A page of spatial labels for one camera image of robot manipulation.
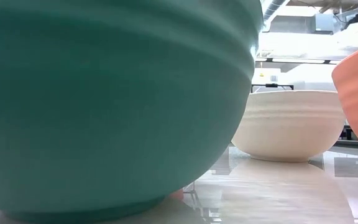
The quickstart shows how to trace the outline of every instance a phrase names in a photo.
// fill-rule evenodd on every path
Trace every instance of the white bowl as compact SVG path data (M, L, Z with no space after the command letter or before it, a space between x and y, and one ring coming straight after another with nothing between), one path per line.
M232 143L255 159L302 162L332 147L344 122L335 91L253 93Z

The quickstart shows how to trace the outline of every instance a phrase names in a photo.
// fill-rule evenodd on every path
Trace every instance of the bowl base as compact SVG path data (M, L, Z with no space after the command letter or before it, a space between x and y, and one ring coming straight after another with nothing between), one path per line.
M251 158L261 161L272 161L272 162L308 162L309 158L286 158L286 157L269 157L269 156L253 156Z
M27 213L27 212L5 212L5 216L13 220L40 224L49 223L95 223L134 215L144 212L158 205L164 197L156 198L146 202L133 203L121 207L105 208L101 210L67 213Z

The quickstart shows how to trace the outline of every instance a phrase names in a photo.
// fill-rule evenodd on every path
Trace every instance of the ceiling light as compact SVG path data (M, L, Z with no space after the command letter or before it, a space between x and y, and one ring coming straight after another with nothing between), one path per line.
M324 63L324 60L316 59L298 59L298 58L273 58L273 62L283 63Z
M341 63L341 61L337 61L337 60L332 60L329 62L331 65L337 65L339 63Z
M255 61L256 62L266 62L267 58L256 58Z
M318 12L318 8L308 6L284 6L278 8L278 16L305 16L311 17Z

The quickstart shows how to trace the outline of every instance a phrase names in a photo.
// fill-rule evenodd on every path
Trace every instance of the ventilation pipe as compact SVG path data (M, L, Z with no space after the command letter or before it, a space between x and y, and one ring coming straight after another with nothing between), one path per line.
M271 21L276 17L280 7L286 6L290 0L261 0L264 13L265 27L270 27Z

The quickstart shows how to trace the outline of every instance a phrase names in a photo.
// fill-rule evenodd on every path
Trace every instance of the glossy table surface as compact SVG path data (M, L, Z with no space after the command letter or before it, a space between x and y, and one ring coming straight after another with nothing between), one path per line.
M0 213L2 223L19 224ZM358 223L358 149L333 147L309 163L281 163L228 147L184 188L183 200L167 198L106 223Z

